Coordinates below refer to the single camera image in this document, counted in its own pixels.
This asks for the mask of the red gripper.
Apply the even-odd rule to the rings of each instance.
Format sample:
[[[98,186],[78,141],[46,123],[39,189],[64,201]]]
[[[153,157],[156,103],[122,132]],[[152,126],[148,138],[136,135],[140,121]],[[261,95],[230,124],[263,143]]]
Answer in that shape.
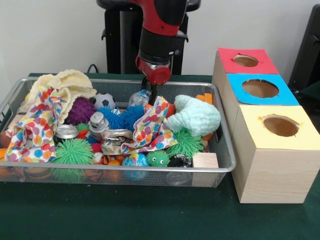
[[[137,68],[145,75],[141,82],[141,89],[146,90],[148,82],[151,84],[149,104],[154,105],[158,94],[158,85],[165,84],[171,77],[170,62],[153,64],[146,62],[140,56],[137,56],[135,64]]]

